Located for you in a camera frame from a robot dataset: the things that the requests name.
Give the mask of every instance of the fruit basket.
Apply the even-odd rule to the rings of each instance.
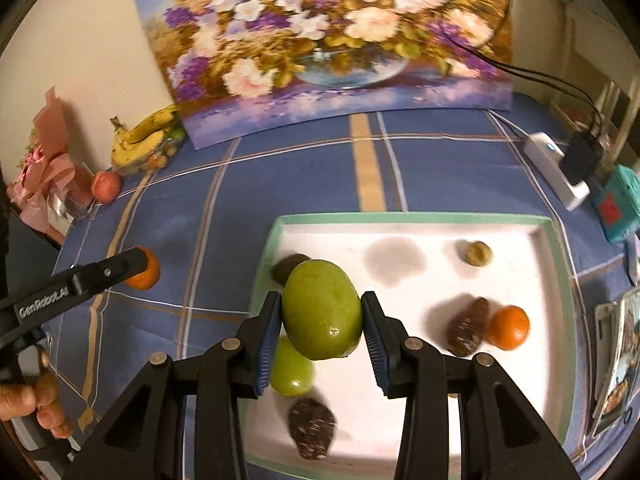
[[[187,136],[175,105],[158,110],[129,131],[119,118],[110,120],[115,129],[111,165],[123,176],[165,168]]]

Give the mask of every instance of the mandarin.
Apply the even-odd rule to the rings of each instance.
[[[160,279],[160,261],[158,257],[146,247],[138,247],[146,254],[146,269],[131,276],[125,283],[136,290],[147,290],[154,286]]]
[[[527,313],[519,306],[508,305],[490,319],[486,336],[489,342],[500,350],[513,350],[524,343],[529,329]]]

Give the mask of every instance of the white wall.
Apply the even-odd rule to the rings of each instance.
[[[515,64],[553,73],[564,13],[557,0],[513,0]],[[118,115],[130,126],[170,102],[138,21],[134,0],[39,0],[0,57],[0,164],[7,179],[24,152],[31,120],[55,85],[69,102],[71,154],[110,165]],[[516,81],[539,100],[550,92]]]

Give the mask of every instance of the table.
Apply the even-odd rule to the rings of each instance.
[[[561,146],[561,125],[514,96],[504,117]],[[50,323],[52,363],[82,442],[148,357],[200,354],[235,333],[260,253],[280,215],[343,211],[473,211],[551,217],[564,239],[578,310],[576,390],[565,451],[583,479],[613,459],[638,420],[583,445],[593,411],[593,309],[630,288],[623,247],[609,244],[590,203],[568,212],[522,155],[516,133],[484,110],[401,110],[292,124],[194,151],[126,181],[110,206],[73,225],[56,270],[135,245],[162,261],[151,290],[124,285]],[[186,449],[193,449],[193,406]],[[186,476],[192,475],[187,457]],[[251,466],[254,478],[277,475]]]

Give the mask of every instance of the black power adapter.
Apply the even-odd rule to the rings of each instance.
[[[569,140],[558,167],[569,183],[576,186],[595,173],[603,152],[596,137],[589,132],[576,132]]]

